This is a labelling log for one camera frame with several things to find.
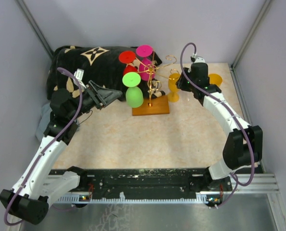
gray wall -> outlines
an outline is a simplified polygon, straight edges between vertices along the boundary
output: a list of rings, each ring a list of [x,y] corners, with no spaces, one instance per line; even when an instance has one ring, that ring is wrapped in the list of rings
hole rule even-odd
[[[25,2],[53,49],[150,44],[163,59],[173,54],[179,60],[193,41],[206,61],[232,63],[264,0]]]
[[[286,204],[286,1],[274,1],[237,68],[254,124],[264,131],[263,163]]]
[[[13,186],[37,150],[49,64],[15,1],[0,0],[0,192]],[[0,202],[0,230],[4,211]]]

metal floor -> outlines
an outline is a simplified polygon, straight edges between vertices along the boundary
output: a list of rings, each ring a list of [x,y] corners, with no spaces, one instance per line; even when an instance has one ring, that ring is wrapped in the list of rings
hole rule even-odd
[[[70,205],[56,205],[69,208]],[[50,209],[37,226],[22,231],[275,231],[267,195],[236,194],[220,209],[192,205],[87,205]]]

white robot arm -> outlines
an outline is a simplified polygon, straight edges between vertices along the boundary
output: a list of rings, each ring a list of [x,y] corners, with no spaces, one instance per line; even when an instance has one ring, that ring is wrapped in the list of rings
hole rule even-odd
[[[75,79],[67,70],[58,70]],[[50,103],[51,120],[33,160],[12,189],[4,189],[0,193],[0,200],[6,208],[6,224],[13,225],[8,223],[7,213],[38,224],[61,196],[86,185],[87,171],[78,167],[69,168],[54,182],[44,185],[55,161],[77,130],[78,125],[74,122],[76,115],[79,117],[88,113],[93,107],[101,110],[122,95],[121,91],[102,88],[92,81],[82,87],[85,91],[80,96],[81,101],[72,98],[66,89],[58,89],[53,93]]]
[[[254,161],[259,162],[261,160],[262,130],[259,126],[252,127],[238,115],[224,98],[221,89],[214,84],[210,84],[208,65],[203,58],[193,54],[191,61],[191,67],[184,68],[184,73],[187,73],[187,78],[197,87],[204,89],[205,93],[194,87],[193,84],[190,84],[183,73],[177,82],[177,87],[181,90],[192,92],[194,98],[217,119],[227,136],[223,158],[206,168],[204,174],[207,185],[212,185],[213,183],[216,185],[217,180],[227,177],[238,169],[251,165],[249,146],[253,150]],[[246,132],[250,144],[247,144],[241,129]]]

wooden base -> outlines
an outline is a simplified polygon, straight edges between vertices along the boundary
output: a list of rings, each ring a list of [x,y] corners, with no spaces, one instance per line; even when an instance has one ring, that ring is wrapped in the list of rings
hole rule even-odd
[[[144,99],[140,107],[132,108],[132,116],[163,115],[170,113],[167,95],[151,100],[152,106],[148,105],[149,99]]]

patterned fabric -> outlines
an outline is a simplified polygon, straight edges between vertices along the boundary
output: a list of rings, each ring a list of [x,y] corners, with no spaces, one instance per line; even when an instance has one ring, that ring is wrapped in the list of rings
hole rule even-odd
[[[73,84],[71,78],[67,78],[57,71],[58,67],[63,67],[74,73],[78,68],[84,70],[83,83],[87,84],[90,80],[100,86],[109,89],[120,90],[123,95],[119,99],[125,100],[127,87],[123,85],[123,71],[125,64],[118,59],[120,53],[124,51],[134,51],[135,47],[94,47],[82,48],[75,46],[63,46],[58,48],[53,55],[52,64],[47,79],[47,98],[51,99],[53,92],[60,88],[66,88],[72,93],[74,98],[79,96],[77,85]],[[155,54],[154,64],[160,65],[161,59]],[[145,81],[141,81],[138,87],[142,90],[144,98],[149,97],[149,88]],[[164,91],[153,92],[152,98],[165,95]]]

